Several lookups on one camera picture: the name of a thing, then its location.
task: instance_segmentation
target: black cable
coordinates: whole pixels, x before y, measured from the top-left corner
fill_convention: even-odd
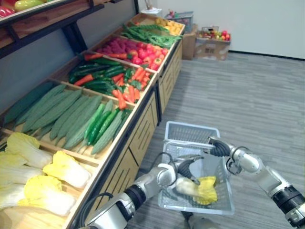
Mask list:
[[[91,198],[83,207],[83,209],[80,212],[80,219],[79,219],[79,225],[80,227],[85,227],[85,220],[86,220],[86,213],[88,211],[89,206],[98,198],[98,197],[103,197],[103,196],[108,196],[109,199],[113,198],[113,195],[109,192],[103,192],[100,193],[93,198]]]

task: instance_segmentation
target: upper shelf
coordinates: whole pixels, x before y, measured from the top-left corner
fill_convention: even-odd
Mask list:
[[[0,19],[0,58],[121,0],[53,0]]]

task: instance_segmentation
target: shelf cabinet door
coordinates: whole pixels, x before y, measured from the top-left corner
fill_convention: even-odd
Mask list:
[[[155,93],[150,97],[144,111],[131,134],[131,142],[129,148],[138,163],[141,164],[150,140],[153,136],[154,130],[157,126],[157,106],[155,100]]]
[[[119,156],[100,193],[109,192],[113,195],[116,195],[120,192],[123,192],[129,185],[134,182],[134,179],[138,173],[138,169],[139,168],[134,161],[130,150],[127,148]],[[107,201],[108,197],[97,198],[89,215],[107,203]]]
[[[169,64],[167,65],[164,74],[159,81],[161,111],[162,114],[170,99],[173,87],[178,78],[182,63],[182,43],[180,42]]]

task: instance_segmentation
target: wooden cabinet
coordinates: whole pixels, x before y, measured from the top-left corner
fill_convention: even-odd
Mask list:
[[[160,100],[162,114],[173,91],[178,78],[182,61],[182,42],[179,42],[172,59],[167,65],[162,77],[159,80]]]

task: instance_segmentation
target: white wall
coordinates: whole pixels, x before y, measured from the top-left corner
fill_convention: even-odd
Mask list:
[[[133,0],[107,3],[78,25],[91,47],[134,15]],[[0,59],[0,113],[73,57],[65,36],[57,30]]]
[[[157,6],[163,15],[194,11],[199,28],[228,30],[231,50],[305,58],[305,0],[157,0]]]

